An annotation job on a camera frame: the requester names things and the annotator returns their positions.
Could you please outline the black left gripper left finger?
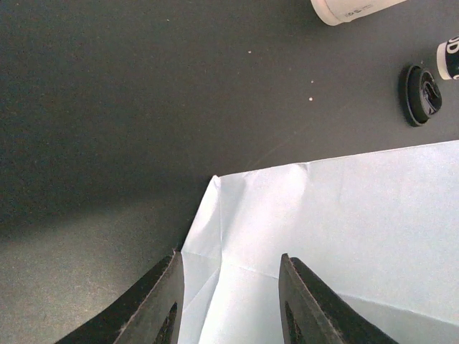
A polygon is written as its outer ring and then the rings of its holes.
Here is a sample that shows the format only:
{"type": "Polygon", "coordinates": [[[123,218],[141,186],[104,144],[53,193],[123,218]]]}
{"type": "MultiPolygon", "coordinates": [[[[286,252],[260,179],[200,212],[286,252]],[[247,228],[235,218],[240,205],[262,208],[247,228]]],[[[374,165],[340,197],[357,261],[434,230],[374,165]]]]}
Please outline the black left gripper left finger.
{"type": "Polygon", "coordinates": [[[166,255],[115,302],[59,343],[177,343],[184,304],[181,253],[166,255]]]}

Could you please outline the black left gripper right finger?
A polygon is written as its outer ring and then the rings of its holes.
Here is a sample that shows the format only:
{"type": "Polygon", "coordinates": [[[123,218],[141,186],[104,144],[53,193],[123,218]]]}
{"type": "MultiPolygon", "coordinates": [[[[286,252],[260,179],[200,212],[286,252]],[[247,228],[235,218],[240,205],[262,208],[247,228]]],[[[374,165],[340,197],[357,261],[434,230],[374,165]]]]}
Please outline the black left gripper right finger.
{"type": "Polygon", "coordinates": [[[297,257],[282,255],[278,289],[285,343],[395,342],[297,257]]]}

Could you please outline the light blue paper bag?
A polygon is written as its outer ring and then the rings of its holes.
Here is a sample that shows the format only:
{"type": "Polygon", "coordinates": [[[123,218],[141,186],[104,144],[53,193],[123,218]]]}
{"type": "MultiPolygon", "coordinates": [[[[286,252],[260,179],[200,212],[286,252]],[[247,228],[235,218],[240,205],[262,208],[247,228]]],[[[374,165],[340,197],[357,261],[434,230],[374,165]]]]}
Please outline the light blue paper bag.
{"type": "Polygon", "coordinates": [[[399,343],[458,341],[458,142],[209,182],[183,245],[180,343],[281,343],[283,254],[399,343]]]}

